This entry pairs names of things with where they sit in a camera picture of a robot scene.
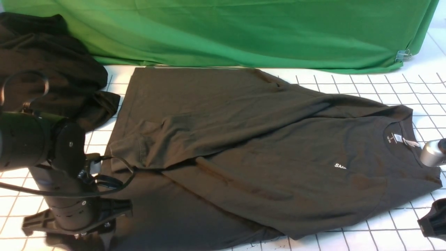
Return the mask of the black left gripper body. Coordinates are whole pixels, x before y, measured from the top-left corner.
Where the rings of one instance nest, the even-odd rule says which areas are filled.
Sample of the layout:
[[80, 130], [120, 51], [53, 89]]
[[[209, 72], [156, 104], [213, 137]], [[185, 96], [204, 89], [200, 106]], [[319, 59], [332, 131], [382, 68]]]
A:
[[21, 229], [26, 236], [43, 232], [47, 246], [65, 251], [108, 251], [116, 218], [132, 215], [130, 200], [96, 197], [54, 201], [56, 206], [25, 217]]

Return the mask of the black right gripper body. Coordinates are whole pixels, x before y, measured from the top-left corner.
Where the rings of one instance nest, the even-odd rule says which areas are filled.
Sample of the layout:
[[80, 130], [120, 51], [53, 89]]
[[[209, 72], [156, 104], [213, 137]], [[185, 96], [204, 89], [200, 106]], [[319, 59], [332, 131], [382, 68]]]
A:
[[435, 200], [430, 211], [417, 222], [424, 237], [446, 241], [446, 199]]

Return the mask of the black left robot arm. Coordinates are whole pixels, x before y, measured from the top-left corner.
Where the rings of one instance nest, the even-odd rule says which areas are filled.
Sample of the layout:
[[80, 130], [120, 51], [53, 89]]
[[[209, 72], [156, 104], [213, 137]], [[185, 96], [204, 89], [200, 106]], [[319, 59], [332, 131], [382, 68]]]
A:
[[114, 156], [84, 153], [85, 131], [62, 116], [40, 112], [1, 114], [1, 171], [27, 167], [38, 190], [1, 183], [8, 190], [43, 196], [49, 208], [26, 216], [26, 236], [46, 234], [48, 246], [67, 251], [108, 251], [116, 218], [132, 214], [130, 200], [105, 198], [127, 187], [134, 168], [121, 182], [106, 175], [91, 175], [101, 162]]

